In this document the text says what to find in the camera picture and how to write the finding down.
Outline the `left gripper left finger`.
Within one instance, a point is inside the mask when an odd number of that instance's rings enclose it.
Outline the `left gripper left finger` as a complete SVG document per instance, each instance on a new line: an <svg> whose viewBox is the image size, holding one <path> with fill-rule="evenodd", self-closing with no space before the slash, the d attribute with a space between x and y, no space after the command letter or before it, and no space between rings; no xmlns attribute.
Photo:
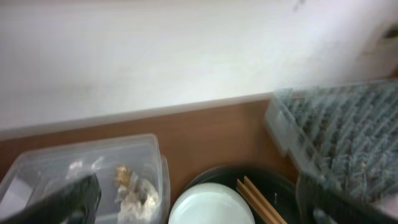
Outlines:
<svg viewBox="0 0 398 224"><path fill-rule="evenodd" d="M51 193L1 224L79 223L93 224L101 201L96 174L86 175Z"/></svg>

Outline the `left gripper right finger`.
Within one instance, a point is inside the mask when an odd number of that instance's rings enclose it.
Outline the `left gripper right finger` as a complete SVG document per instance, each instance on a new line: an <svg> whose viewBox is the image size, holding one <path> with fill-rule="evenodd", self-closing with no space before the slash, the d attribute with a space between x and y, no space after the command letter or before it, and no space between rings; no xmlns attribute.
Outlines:
<svg viewBox="0 0 398 224"><path fill-rule="evenodd" d="M352 200L328 182L309 174L300 174L296 201L302 223L315 223L314 210L319 209L337 223L397 223L376 208Z"/></svg>

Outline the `gold snack wrapper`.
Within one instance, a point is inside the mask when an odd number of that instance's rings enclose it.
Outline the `gold snack wrapper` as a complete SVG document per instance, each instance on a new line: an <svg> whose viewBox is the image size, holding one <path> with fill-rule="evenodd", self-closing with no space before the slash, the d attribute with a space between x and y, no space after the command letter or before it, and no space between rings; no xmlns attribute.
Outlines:
<svg viewBox="0 0 398 224"><path fill-rule="evenodd" d="M120 187L129 187L133 171L127 166L119 166L116 168L115 184Z"/></svg>

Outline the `white tissue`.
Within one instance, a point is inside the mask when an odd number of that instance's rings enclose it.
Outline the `white tissue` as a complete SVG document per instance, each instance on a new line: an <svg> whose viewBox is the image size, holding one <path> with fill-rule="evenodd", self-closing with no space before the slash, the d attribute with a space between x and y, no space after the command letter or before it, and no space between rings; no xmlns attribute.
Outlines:
<svg viewBox="0 0 398 224"><path fill-rule="evenodd" d="M115 202L120 203L117 223L150 223L157 216L160 199L147 179L138 179L127 187L120 185Z"/></svg>

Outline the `grey plate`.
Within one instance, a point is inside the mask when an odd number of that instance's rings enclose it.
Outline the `grey plate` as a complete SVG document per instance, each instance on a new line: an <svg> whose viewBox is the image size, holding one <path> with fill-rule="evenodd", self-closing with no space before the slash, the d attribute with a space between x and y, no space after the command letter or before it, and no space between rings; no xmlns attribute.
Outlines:
<svg viewBox="0 0 398 224"><path fill-rule="evenodd" d="M169 224L255 224L245 200L233 189L216 183L190 187L175 201Z"/></svg>

